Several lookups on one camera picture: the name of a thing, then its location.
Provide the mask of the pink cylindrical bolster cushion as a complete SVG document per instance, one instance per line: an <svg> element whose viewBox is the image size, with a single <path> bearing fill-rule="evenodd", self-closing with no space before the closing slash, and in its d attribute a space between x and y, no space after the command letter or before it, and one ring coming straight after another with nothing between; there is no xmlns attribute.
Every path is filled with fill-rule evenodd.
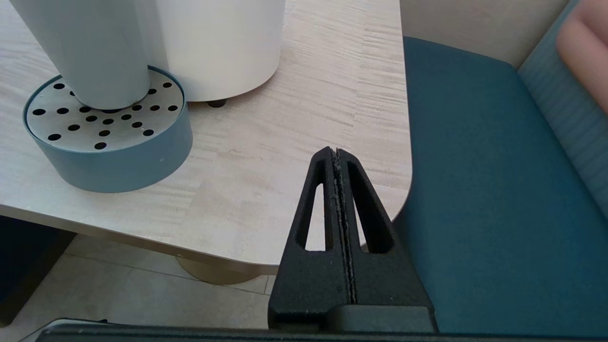
<svg viewBox="0 0 608 342"><path fill-rule="evenodd" d="M557 36L557 51L608 115L608 0L579 0Z"/></svg>

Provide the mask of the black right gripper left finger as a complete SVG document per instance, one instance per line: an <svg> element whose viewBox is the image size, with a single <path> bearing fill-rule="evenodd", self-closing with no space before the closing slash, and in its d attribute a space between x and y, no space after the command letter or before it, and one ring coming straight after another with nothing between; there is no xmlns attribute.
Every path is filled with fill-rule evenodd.
<svg viewBox="0 0 608 342"><path fill-rule="evenodd" d="M330 147L311 158L268 303L271 329L319 330L331 309L351 301L336 160ZM325 249L309 251L306 242L318 186L323 191Z"/></svg>

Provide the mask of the tea-filled drink dispenser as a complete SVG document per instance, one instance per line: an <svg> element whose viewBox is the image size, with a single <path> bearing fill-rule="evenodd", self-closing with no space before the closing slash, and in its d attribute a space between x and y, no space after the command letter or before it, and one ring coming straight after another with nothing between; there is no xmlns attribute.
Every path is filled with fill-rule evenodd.
<svg viewBox="0 0 608 342"><path fill-rule="evenodd" d="M133 0L148 64L189 102L230 99L278 69L286 0Z"/></svg>

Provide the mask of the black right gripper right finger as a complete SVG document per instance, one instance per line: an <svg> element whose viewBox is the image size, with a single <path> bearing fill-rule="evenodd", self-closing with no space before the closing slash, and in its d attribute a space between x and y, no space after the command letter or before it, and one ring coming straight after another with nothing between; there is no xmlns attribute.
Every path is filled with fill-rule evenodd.
<svg viewBox="0 0 608 342"><path fill-rule="evenodd" d="M337 149L336 170L351 303L432 309L408 251L358 158Z"/></svg>

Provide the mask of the blue-grey ribbed booth sofa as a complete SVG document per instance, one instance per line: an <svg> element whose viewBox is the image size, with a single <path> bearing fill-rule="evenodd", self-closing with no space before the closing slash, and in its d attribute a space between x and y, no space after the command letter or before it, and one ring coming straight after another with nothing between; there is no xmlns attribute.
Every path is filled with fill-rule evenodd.
<svg viewBox="0 0 608 342"><path fill-rule="evenodd" d="M558 32L579 1L568 2L518 74L608 218L608 115L575 79L556 48Z"/></svg>

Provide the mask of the grey perforated drip tray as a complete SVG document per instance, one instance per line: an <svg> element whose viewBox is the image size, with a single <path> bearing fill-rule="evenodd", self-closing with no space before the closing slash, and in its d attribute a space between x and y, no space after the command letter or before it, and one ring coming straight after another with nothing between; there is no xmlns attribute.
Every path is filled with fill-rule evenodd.
<svg viewBox="0 0 608 342"><path fill-rule="evenodd" d="M130 192L185 162L193 133L184 89L167 71L150 66L149 75L148 94L120 110L79 102L62 76L29 97L25 128L63 180L90 192Z"/></svg>

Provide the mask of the navy seat cushion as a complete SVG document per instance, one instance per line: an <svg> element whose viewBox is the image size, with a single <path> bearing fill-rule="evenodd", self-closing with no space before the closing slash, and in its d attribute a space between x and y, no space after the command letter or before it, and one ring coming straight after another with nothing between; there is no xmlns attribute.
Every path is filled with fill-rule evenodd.
<svg viewBox="0 0 608 342"><path fill-rule="evenodd" d="M394 223L439 331L608 338L608 219L514 67L403 44L413 177Z"/></svg>
<svg viewBox="0 0 608 342"><path fill-rule="evenodd" d="M14 321L75 236L0 216L0 328Z"/></svg>

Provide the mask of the grey plastic cup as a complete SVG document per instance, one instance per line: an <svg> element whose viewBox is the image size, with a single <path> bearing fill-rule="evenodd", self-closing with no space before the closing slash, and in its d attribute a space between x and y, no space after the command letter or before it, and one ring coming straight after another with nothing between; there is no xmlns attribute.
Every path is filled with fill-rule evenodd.
<svg viewBox="0 0 608 342"><path fill-rule="evenodd" d="M9 0L83 104L118 110L151 81L133 0Z"/></svg>

